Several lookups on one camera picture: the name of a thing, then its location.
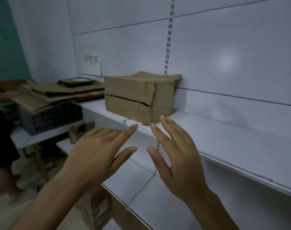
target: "white wall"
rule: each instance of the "white wall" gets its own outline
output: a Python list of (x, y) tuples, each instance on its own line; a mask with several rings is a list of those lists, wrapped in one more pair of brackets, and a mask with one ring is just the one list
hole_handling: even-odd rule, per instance
[[(291, 140), (291, 0), (68, 1), (70, 11), (66, 0), (9, 0), (38, 81), (53, 79), (40, 60), (59, 77), (86, 76), (81, 51), (99, 46), (103, 75), (182, 73), (175, 108)], [(291, 229), (291, 197), (203, 165), (241, 229)]]
[(67, 0), (8, 0), (31, 77), (77, 77)]

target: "floor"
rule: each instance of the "floor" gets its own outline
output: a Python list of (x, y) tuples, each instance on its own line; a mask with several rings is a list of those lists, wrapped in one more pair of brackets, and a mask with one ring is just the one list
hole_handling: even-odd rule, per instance
[[(17, 185), (21, 188), (36, 187), (43, 185), (43, 180), (38, 172), (33, 159), (26, 159), (23, 155), (12, 165), (13, 174), (21, 174), (22, 177)], [(58, 168), (51, 170), (48, 175), (53, 177), (59, 171)], [(8, 206), (9, 197), (4, 195), (0, 197), (0, 230), (7, 229), (20, 213), (29, 205), (31, 201), (25, 202), (16, 207)], [(89, 230), (83, 222), (80, 212), (77, 208), (73, 207), (68, 213), (66, 218), (57, 228), (59, 230)]]

